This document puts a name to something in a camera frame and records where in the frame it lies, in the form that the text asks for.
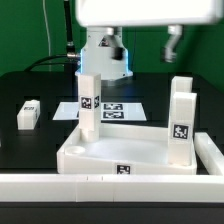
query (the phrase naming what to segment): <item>black table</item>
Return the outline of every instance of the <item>black table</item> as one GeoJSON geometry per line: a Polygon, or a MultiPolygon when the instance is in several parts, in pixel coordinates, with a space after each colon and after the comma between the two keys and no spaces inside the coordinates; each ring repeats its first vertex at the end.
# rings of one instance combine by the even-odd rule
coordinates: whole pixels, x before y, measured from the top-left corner
{"type": "MultiPolygon", "coordinates": [[[[128,84],[102,88],[104,102],[141,102],[147,121],[116,123],[167,127],[175,74],[135,74],[128,84]]],[[[197,75],[194,131],[204,131],[224,151],[224,94],[197,75]]],[[[11,72],[0,78],[0,173],[57,173],[56,152],[77,121],[53,121],[61,101],[77,101],[74,77],[57,72],[11,72]],[[41,102],[32,131],[18,131],[26,100],[41,102]]],[[[198,174],[206,174],[198,159],[198,174]]],[[[0,223],[222,223],[223,204],[200,203],[0,203],[0,223]]]]}

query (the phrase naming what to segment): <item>white box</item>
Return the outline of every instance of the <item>white box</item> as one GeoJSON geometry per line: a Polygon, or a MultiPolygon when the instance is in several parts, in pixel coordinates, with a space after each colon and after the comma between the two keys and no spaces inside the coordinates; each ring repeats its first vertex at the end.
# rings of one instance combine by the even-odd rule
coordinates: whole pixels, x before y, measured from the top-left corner
{"type": "Polygon", "coordinates": [[[40,101],[26,101],[17,115],[18,130],[34,129],[40,116],[40,101]]]}
{"type": "Polygon", "coordinates": [[[77,126],[57,152],[59,173],[196,174],[193,146],[189,166],[168,163],[167,128],[102,123],[94,143],[83,141],[81,133],[77,126]]]}

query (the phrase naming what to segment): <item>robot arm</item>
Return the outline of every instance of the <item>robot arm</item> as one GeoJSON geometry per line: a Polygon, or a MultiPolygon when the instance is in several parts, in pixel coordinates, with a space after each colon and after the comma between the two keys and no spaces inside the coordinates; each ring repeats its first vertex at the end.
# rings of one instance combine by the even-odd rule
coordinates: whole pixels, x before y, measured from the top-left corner
{"type": "Polygon", "coordinates": [[[212,24],[223,16],[223,0],[76,0],[82,26],[212,24]]]}

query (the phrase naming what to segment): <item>green background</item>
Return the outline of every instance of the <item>green background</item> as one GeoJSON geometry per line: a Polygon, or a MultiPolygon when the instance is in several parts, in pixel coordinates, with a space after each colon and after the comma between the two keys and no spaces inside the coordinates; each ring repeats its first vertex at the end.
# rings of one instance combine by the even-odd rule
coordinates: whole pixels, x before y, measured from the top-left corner
{"type": "MultiPolygon", "coordinates": [[[[22,71],[34,61],[48,56],[47,33],[42,0],[1,1],[0,76],[22,71]]],[[[79,51],[85,44],[85,29],[75,20],[71,1],[74,41],[79,51]]],[[[52,54],[65,53],[66,36],[63,0],[46,0],[52,54]]],[[[175,63],[160,60],[161,48],[168,40],[167,27],[125,28],[123,42],[129,50],[129,63],[134,55],[134,72],[192,72],[200,74],[224,91],[224,20],[212,26],[187,26],[177,49],[175,63]]]]}

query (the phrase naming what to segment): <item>white paper sheet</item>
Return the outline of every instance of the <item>white paper sheet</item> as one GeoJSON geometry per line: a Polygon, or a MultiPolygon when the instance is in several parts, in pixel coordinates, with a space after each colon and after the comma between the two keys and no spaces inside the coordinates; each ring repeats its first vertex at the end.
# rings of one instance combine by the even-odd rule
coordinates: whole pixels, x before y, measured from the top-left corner
{"type": "MultiPolygon", "coordinates": [[[[61,102],[53,120],[78,120],[79,103],[61,102]]],[[[101,103],[101,120],[146,121],[141,103],[101,103]]]]}

